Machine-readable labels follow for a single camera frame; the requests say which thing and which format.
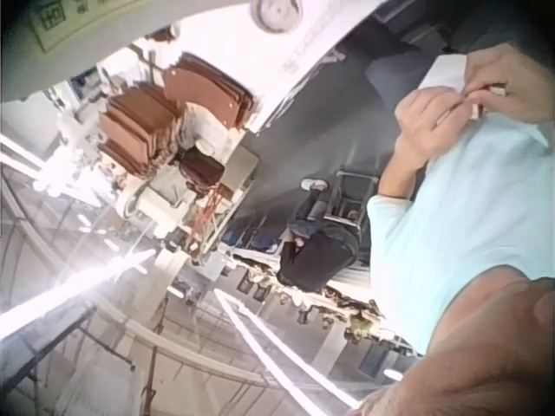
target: chair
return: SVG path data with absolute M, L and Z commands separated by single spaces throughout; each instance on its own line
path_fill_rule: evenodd
M 375 175 L 339 170 L 324 219 L 346 226 L 360 236 L 367 219 L 366 204 L 376 193 L 378 181 Z M 356 216 L 348 218 L 353 211 Z

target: sign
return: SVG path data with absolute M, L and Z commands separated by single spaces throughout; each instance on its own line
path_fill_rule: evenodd
M 81 29 L 140 0 L 38 0 L 29 24 L 47 53 Z

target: hair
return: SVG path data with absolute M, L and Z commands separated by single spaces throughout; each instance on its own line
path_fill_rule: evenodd
M 555 389 L 531 380 L 516 380 L 510 375 L 470 381 L 449 392 L 437 392 L 402 400 L 394 386 L 381 387 L 362 403 L 362 416 L 553 416 Z M 511 394 L 518 391 L 527 394 Z

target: shoe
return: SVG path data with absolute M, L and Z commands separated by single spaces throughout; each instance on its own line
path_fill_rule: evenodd
M 303 179 L 301 182 L 301 188 L 305 191 L 310 191 L 311 189 L 318 189 L 320 191 L 325 191 L 328 189 L 328 183 L 322 179 Z

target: bright light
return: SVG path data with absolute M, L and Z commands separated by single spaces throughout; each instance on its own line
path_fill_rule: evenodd
M 142 275 L 148 274 L 148 270 L 145 269 L 144 267 L 142 267 L 140 264 L 137 265 L 137 266 L 135 266 L 135 268 L 136 268 L 137 271 L 138 271 L 139 273 L 141 273 Z
M 231 303 L 235 303 L 239 307 L 243 306 L 243 303 L 238 299 L 234 298 L 231 295 L 228 295 L 225 292 L 222 292 L 219 289 L 215 289 L 218 291 L 217 295 L 225 298 L 227 301 Z M 334 383 L 329 381 L 326 377 L 321 375 L 314 367 L 308 365 L 306 362 L 303 361 L 301 357 L 299 357 L 292 349 L 290 349 L 287 345 L 285 345 L 273 332 L 271 332 L 264 323 L 254 315 L 249 309 L 242 308 L 241 312 L 248 317 L 252 323 L 256 325 L 256 327 L 264 334 L 268 339 L 282 352 L 284 353 L 287 358 L 297 364 L 300 368 L 302 368 L 305 373 L 307 373 L 314 381 L 320 384 L 323 388 L 327 391 L 335 395 L 340 401 L 345 403 L 347 406 L 351 407 L 352 409 L 358 409 L 361 405 L 361 402 L 354 399 L 352 396 L 346 394 L 343 390 L 339 389 Z
M 57 186 L 52 186 L 46 190 L 46 193 L 48 193 L 51 198 L 59 198 L 60 195 L 62 195 L 62 190 Z
M 239 331 L 243 339 L 249 344 L 254 354 L 263 362 L 268 368 L 270 373 L 275 377 L 277 382 L 291 395 L 293 399 L 310 415 L 310 416 L 328 416 L 322 409 L 320 409 L 309 397 L 304 394 L 289 377 L 279 368 L 278 364 L 264 351 L 260 344 L 252 336 L 251 332 L 241 322 L 238 315 L 229 305 L 226 300 L 224 292 L 219 289 L 214 290 L 214 294 L 222 305 L 224 311 L 229 315 L 235 328 Z
M 35 182 L 33 182 L 33 189 L 37 192 L 44 192 L 46 191 L 46 188 L 48 188 L 48 186 L 41 180 L 36 180 Z
M 170 292 L 172 295 L 176 295 L 178 298 L 183 299 L 185 295 L 182 292 L 179 292 L 174 286 L 168 286 L 167 291 Z
M 5 153 L 0 153 L 0 163 L 4 163 L 5 165 L 11 167 L 12 169 L 17 170 L 18 172 L 30 177 L 31 179 L 42 180 L 41 174 L 36 169 L 33 169 L 25 165 L 24 163 L 21 163 L 19 160 L 12 159 Z M 101 202 L 91 192 L 81 192 L 79 190 L 72 189 L 67 186 L 65 186 L 62 189 L 62 192 L 73 199 L 77 199 L 78 201 L 84 202 L 85 204 L 89 204 L 97 208 L 101 207 Z
M 91 223 L 87 217 L 85 217 L 83 214 L 79 214 L 77 215 L 77 218 L 79 218 L 79 221 L 81 221 L 83 223 L 83 225 L 85 225 L 86 227 L 92 227 L 93 223 Z
M 120 251 L 120 247 L 112 240 L 108 240 L 107 238 L 104 238 L 104 244 L 107 245 L 111 251 L 115 251 L 116 253 Z
M 391 368 L 388 368 L 387 370 L 383 370 L 383 373 L 385 374 L 386 377 L 389 377 L 391 380 L 395 380 L 395 381 L 402 380 L 402 374 L 399 373 L 398 371 L 392 370 Z
M 5 145 L 6 147 L 9 147 L 11 150 L 18 153 L 20 156 L 23 156 L 26 160 L 31 162 L 36 167 L 39 167 L 42 169 L 46 166 L 46 163 L 43 160 L 37 158 L 33 153 L 19 146 L 15 141 L 7 138 L 1 133 L 0 133 L 0 143 Z
M 155 252 L 155 250 L 147 250 L 126 258 L 114 258 L 106 266 L 77 273 L 70 277 L 67 282 L 1 314 L 0 341 L 35 319 L 48 314 L 48 312 L 69 299 L 79 296 L 97 284 L 106 282 L 110 278 L 118 276 L 124 270 L 145 261 L 153 256 Z

